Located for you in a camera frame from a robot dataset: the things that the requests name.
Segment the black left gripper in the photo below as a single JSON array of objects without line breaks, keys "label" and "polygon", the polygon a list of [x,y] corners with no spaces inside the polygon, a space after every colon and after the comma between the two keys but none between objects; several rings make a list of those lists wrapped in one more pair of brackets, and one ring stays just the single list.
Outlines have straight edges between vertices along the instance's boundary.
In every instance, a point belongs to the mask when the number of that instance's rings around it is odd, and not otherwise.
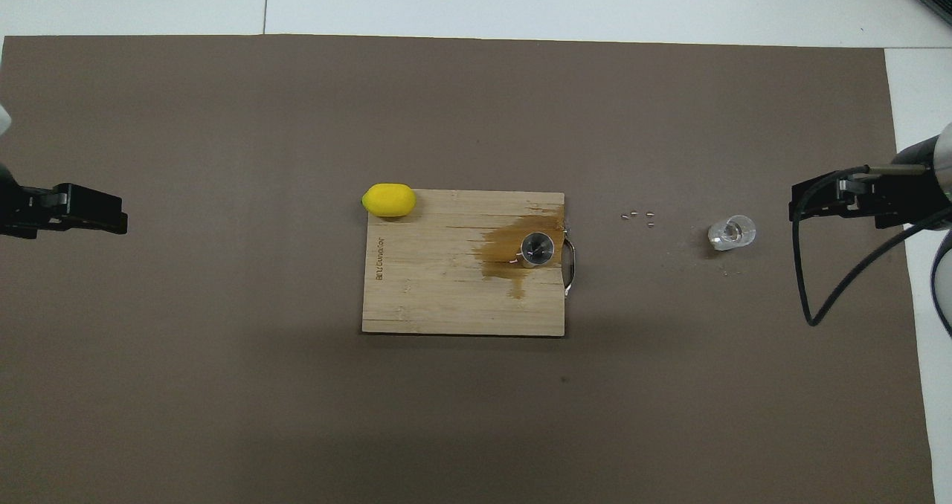
[{"label": "black left gripper", "polygon": [[1,164],[1,230],[15,239],[37,239],[36,224],[56,219],[63,227],[128,233],[123,199],[78,184],[58,184],[52,190],[23,187]]}]

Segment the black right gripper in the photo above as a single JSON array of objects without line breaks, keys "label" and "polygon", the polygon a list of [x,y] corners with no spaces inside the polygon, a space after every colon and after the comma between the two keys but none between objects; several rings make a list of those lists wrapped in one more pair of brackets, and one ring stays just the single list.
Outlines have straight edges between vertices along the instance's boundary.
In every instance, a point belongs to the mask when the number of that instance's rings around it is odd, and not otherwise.
[{"label": "black right gripper", "polygon": [[951,140],[933,136],[903,149],[890,164],[870,166],[866,192],[843,191],[857,171],[824,173],[790,187],[790,222],[812,217],[873,216],[877,229],[915,225],[950,209]]}]

